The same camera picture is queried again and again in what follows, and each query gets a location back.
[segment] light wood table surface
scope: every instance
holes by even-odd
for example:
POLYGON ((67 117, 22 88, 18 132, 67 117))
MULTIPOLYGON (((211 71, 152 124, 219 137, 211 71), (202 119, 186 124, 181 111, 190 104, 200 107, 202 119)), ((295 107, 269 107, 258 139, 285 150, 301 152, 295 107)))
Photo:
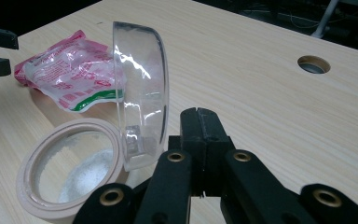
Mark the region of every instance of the light wood table surface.
MULTIPOLYGON (((111 46, 113 21, 161 35, 170 79, 166 141, 179 134, 183 110, 208 108, 236 148, 254 152, 288 189, 321 183, 358 203, 358 50, 186 0, 103 0, 20 36, 20 50, 0 48, 0 57, 13 69, 77 30, 111 46), (325 59, 330 71, 302 70, 304 55, 325 59)), ((110 120, 114 110, 100 104, 66 113, 13 75, 0 77, 0 223, 45 223, 16 197, 21 162, 42 136, 72 119, 110 120)), ((219 199, 192 199, 191 223, 224 223, 219 199)))

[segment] plastic bag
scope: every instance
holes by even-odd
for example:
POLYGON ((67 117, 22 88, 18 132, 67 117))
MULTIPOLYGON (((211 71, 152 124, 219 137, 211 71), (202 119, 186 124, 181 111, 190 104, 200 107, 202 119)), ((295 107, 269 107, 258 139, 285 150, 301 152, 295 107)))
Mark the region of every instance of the plastic bag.
POLYGON ((116 102, 124 95, 125 77, 121 69, 114 68, 113 54, 107 49, 86 39, 79 30, 17 64, 14 77, 22 85, 42 91, 61 109, 84 112, 92 105, 116 102))

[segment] screw hole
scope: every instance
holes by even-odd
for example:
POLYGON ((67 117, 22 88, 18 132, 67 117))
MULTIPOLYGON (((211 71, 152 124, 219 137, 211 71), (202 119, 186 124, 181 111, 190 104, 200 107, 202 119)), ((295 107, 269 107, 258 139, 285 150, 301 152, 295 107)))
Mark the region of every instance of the screw hole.
POLYGON ((185 159, 185 155, 182 155, 177 152, 173 152, 170 155, 168 155, 168 160, 173 162, 179 162, 185 159))
POLYGON ((249 161, 251 156, 244 152, 237 152, 234 154, 234 159, 237 161, 249 161))
POLYGON ((341 199, 339 199, 336 194, 324 189, 316 189, 313 191, 313 197, 315 197, 319 203, 330 207, 340 207, 342 205, 341 199))
POLYGON ((100 203, 104 206, 112 206, 120 203, 124 198, 121 189, 107 189, 100 197, 100 203))

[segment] clear plastic dome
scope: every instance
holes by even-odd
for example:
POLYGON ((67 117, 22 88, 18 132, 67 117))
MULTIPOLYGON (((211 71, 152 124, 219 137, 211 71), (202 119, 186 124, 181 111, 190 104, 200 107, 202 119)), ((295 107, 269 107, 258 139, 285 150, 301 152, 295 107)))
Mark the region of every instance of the clear plastic dome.
POLYGON ((126 171, 155 162, 163 151, 168 118, 168 68, 159 34, 152 28, 114 22, 115 74, 120 138, 126 171))

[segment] tape roll core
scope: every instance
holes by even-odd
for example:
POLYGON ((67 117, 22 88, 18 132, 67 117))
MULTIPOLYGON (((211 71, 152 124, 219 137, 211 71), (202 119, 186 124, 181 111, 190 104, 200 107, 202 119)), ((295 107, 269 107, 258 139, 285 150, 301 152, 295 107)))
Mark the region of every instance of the tape roll core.
POLYGON ((61 139, 77 133, 103 133, 110 141, 113 149, 112 164, 102 181, 93 189, 118 182, 125 183, 128 172, 124 170, 124 158, 121 151, 118 129, 101 119, 76 119, 64 123, 42 138, 33 150, 25 157, 17 176, 17 196, 21 206, 31 215, 51 223, 72 223, 76 213, 91 195, 92 190, 77 199, 64 203, 54 203, 43 198, 36 187, 40 181, 41 163, 48 162, 51 155, 48 151, 61 139))

